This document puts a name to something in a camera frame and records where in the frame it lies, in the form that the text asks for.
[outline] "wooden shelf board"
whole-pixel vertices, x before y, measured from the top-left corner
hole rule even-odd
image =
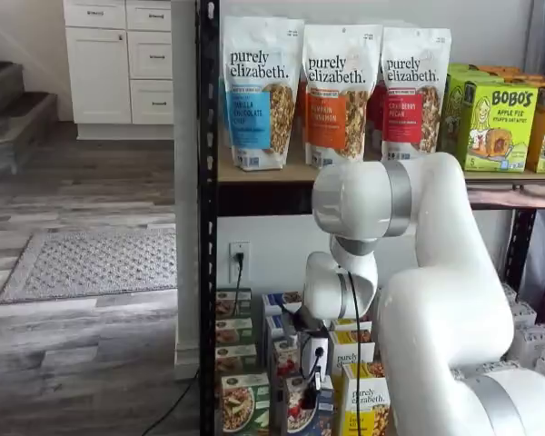
[[[305,152],[300,144],[291,146],[287,164],[282,170],[247,172],[234,166],[230,148],[221,146],[218,154],[219,183],[313,183],[319,172],[305,163]],[[376,159],[375,156],[366,158],[366,160],[373,159]],[[533,173],[527,170],[523,173],[465,172],[464,177],[468,185],[545,184],[545,173]]]

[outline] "staircase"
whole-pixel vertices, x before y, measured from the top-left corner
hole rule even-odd
[[[22,66],[0,62],[0,177],[17,173],[56,120],[56,95],[27,93]]]

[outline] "black shelf post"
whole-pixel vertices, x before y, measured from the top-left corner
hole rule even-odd
[[[199,0],[197,5],[200,434],[213,436],[220,5],[218,0]]]

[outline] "cabinet drawer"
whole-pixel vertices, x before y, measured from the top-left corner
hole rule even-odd
[[[64,0],[64,23],[69,27],[125,29],[125,1]]]
[[[132,80],[131,106],[134,124],[173,124],[171,80]]]
[[[172,30],[170,2],[127,0],[127,28],[129,30]]]
[[[132,79],[172,78],[172,34],[128,32]]]

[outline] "electrical outlet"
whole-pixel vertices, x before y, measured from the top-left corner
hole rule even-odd
[[[228,281],[236,286],[238,281],[238,273],[240,271],[240,264],[234,260],[234,255],[237,253],[244,253],[243,261],[243,276],[241,277],[240,285],[248,283],[250,281],[250,266],[251,266],[251,243],[230,243],[230,257],[228,263],[230,265],[230,277]]]

